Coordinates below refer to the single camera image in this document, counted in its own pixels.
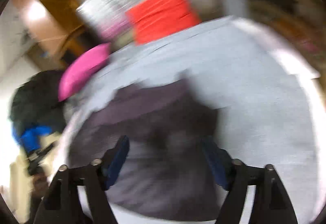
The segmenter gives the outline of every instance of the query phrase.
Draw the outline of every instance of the screw head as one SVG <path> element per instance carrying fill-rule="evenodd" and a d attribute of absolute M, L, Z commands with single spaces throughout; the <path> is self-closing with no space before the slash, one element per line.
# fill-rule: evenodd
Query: screw head
<path fill-rule="evenodd" d="M 266 169 L 267 170 L 274 170 L 274 167 L 273 167 L 273 165 L 268 164 L 268 165 L 266 165 Z"/>
<path fill-rule="evenodd" d="M 232 163 L 233 163 L 234 165 L 241 165 L 241 164 L 242 164 L 242 161 L 239 160 L 239 159 L 233 159 L 233 160 L 232 160 Z"/>
<path fill-rule="evenodd" d="M 65 164 L 63 164 L 63 165 L 61 165 L 61 166 L 59 167 L 59 171 L 60 171 L 60 172 L 63 172 L 63 171 L 65 171 L 65 170 L 67 170 L 67 169 L 68 169 L 68 166 L 65 165 Z"/>
<path fill-rule="evenodd" d="M 102 160 L 101 159 L 94 159 L 91 161 L 91 165 L 99 165 L 102 163 Z"/>

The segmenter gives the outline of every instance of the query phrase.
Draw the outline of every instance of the bed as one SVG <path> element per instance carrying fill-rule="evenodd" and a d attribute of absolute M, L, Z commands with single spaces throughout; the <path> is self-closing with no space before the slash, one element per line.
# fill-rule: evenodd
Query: bed
<path fill-rule="evenodd" d="M 146 45 L 131 43 L 112 54 L 110 64 L 78 94 L 76 111 L 60 139 L 53 175 L 60 165 L 69 166 L 70 144 L 83 122 L 104 108 L 118 88 L 134 82 L 165 85 L 183 71 L 197 98 L 223 112 L 215 135 L 218 146 L 248 165 L 275 165 L 298 223 L 313 220 L 326 194 L 322 166 L 326 113 L 312 80 L 318 73 L 266 28 L 233 17 L 205 22 Z M 253 194 L 249 188 L 241 223 L 249 220 Z M 85 213 L 90 214 L 84 190 L 79 190 L 79 196 Z M 220 195 L 220 203 L 224 197 L 225 193 Z M 118 223 L 166 223 L 111 206 Z"/>

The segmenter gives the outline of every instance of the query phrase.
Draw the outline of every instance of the pink pillow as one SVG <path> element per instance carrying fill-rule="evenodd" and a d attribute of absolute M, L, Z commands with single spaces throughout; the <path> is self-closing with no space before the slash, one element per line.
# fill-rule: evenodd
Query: pink pillow
<path fill-rule="evenodd" d="M 110 43 L 100 44 L 86 51 L 68 67 L 59 83 L 59 101 L 79 92 L 91 76 L 106 65 L 109 49 Z"/>

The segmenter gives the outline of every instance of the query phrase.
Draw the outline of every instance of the gray blanket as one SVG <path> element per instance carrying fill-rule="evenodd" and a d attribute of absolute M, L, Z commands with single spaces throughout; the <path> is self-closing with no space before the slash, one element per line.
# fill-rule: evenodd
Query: gray blanket
<path fill-rule="evenodd" d="M 295 76 L 287 75 L 229 18 L 143 46 L 131 44 L 113 54 L 110 65 L 93 76 L 80 94 L 84 100 L 77 130 L 93 111 L 108 104 L 116 89 L 139 81 L 148 87 L 165 85 L 179 79 L 184 70 L 196 97 L 213 109 L 222 108 L 219 147 L 251 166 L 274 164 L 299 223 L 308 223 L 317 199 L 317 161 L 307 100 Z M 249 218 L 252 196 L 251 189 L 243 223 Z M 182 198 L 169 192 L 149 201 L 144 197 L 139 206 L 164 207 L 172 199 L 183 206 Z M 160 208 L 150 210 L 155 214 Z"/>

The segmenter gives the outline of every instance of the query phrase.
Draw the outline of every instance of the red pillow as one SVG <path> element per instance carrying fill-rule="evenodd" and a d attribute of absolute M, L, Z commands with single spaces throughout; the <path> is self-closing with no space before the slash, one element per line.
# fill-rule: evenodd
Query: red pillow
<path fill-rule="evenodd" d="M 135 39 L 145 44 L 200 23 L 187 0 L 145 0 L 127 11 Z"/>

